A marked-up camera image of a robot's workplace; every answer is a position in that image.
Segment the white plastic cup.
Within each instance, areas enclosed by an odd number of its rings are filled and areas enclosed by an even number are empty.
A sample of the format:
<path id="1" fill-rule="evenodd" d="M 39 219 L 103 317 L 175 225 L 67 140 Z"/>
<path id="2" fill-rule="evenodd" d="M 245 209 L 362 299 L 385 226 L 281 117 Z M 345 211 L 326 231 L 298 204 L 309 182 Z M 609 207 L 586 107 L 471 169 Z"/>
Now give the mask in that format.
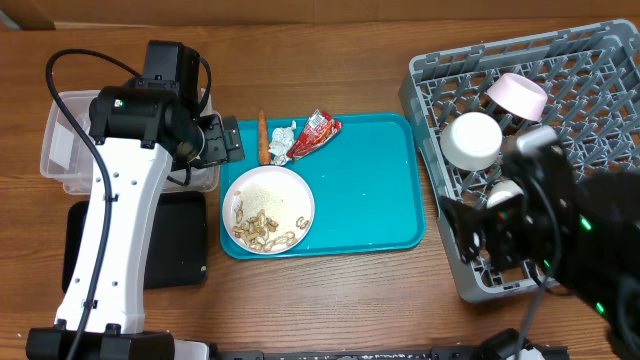
<path id="1" fill-rule="evenodd" d="M 491 208 L 517 195 L 522 195 L 522 188 L 512 180 L 504 180 L 497 183 L 491 190 L 486 202 L 486 207 Z"/>

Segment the white bowl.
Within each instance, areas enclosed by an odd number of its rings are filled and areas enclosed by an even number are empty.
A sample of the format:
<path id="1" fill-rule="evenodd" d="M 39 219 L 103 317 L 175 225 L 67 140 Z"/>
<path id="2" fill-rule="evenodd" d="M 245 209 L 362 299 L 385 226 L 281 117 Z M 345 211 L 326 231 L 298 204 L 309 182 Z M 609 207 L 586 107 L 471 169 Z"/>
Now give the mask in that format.
<path id="1" fill-rule="evenodd" d="M 456 118 L 441 133 L 444 157 L 465 171 L 484 170 L 498 158 L 503 135 L 498 123 L 489 115 L 469 112 Z"/>

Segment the red snack wrapper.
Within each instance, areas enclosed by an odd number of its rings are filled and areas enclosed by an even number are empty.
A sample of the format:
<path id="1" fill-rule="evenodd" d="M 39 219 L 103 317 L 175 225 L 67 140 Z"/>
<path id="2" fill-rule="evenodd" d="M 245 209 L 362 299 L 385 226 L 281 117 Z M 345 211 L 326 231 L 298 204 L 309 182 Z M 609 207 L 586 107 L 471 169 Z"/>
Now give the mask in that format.
<path id="1" fill-rule="evenodd" d="M 307 120 L 296 142 L 286 153 L 293 161 L 309 155 L 327 144 L 342 130 L 342 123 L 325 111 L 316 110 Z"/>

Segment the pink bowl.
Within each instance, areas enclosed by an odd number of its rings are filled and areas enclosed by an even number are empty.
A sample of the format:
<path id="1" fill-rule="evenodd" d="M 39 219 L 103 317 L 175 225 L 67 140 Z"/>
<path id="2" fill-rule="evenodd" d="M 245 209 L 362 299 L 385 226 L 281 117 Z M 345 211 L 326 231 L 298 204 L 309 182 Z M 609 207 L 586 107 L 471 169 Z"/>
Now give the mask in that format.
<path id="1" fill-rule="evenodd" d="M 505 73 L 486 94 L 507 112 L 525 120 L 540 122 L 548 96 L 537 83 L 515 73 Z"/>

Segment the white plate with food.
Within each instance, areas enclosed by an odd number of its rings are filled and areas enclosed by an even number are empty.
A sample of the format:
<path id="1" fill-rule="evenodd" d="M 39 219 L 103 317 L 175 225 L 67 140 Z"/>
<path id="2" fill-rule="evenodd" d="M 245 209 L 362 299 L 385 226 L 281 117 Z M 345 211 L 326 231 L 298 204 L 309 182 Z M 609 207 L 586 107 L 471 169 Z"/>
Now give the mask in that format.
<path id="1" fill-rule="evenodd" d="M 261 166 L 231 183 L 221 216 L 222 228 L 233 244 L 253 255 L 280 255 L 310 232 L 315 199 L 297 173 L 279 166 Z"/>

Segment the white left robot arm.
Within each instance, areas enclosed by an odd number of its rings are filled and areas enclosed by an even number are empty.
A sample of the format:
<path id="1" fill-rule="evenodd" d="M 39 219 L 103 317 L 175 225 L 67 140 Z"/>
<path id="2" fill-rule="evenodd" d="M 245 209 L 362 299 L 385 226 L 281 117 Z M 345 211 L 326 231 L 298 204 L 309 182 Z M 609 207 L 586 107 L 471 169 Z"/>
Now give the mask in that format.
<path id="1" fill-rule="evenodd" d="M 211 359 L 210 343 L 144 328 L 144 276 L 156 208 L 169 174 L 244 159 L 234 117 L 206 114 L 208 62 L 153 40 L 142 70 L 91 102 L 79 137 L 93 157 L 72 280 L 50 328 L 33 328 L 30 359 Z"/>

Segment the orange carrot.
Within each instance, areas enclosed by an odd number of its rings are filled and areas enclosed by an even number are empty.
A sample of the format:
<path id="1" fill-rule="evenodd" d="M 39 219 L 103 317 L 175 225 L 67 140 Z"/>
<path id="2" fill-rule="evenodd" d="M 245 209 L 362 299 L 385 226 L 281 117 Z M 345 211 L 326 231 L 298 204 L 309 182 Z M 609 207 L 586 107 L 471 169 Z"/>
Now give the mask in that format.
<path id="1" fill-rule="evenodd" d="M 268 128 L 265 113 L 262 109 L 258 114 L 258 159 L 261 165 L 271 163 L 271 153 L 269 152 Z"/>

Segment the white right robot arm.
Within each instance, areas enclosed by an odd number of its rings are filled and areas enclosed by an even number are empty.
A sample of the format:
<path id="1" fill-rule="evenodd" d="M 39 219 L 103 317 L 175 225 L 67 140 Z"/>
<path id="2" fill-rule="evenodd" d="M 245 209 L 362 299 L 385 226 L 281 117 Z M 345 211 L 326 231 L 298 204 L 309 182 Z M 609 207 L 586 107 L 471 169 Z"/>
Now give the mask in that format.
<path id="1" fill-rule="evenodd" d="M 599 173 L 575 182 L 557 144 L 503 157 L 521 193 L 475 209 L 443 197 L 463 263 L 482 250 L 497 271 L 524 261 L 581 299 L 610 326 L 621 359 L 639 356 L 639 176 Z"/>

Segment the foil ball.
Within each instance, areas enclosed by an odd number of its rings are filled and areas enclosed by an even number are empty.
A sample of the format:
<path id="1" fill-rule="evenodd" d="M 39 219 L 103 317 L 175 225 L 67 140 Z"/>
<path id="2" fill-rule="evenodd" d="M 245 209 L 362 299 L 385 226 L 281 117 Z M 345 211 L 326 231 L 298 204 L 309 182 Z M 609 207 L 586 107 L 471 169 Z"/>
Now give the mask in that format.
<path id="1" fill-rule="evenodd" d="M 284 166 L 291 160 L 287 153 L 295 143 L 295 130 L 296 122 L 293 121 L 289 127 L 279 127 L 272 132 L 269 144 L 269 153 L 272 155 L 271 165 Z"/>

